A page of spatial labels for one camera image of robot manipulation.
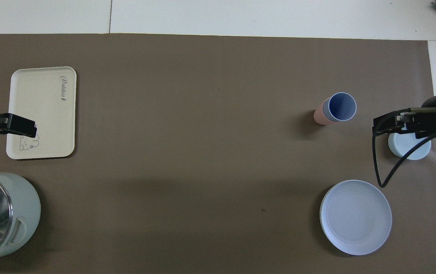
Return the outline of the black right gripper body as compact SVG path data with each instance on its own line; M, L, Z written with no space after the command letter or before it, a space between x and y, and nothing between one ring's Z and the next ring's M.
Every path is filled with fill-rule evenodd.
M411 108L408 129L415 132L436 132L436 112L421 112L425 108L436 108L436 96L427 99L420 107Z

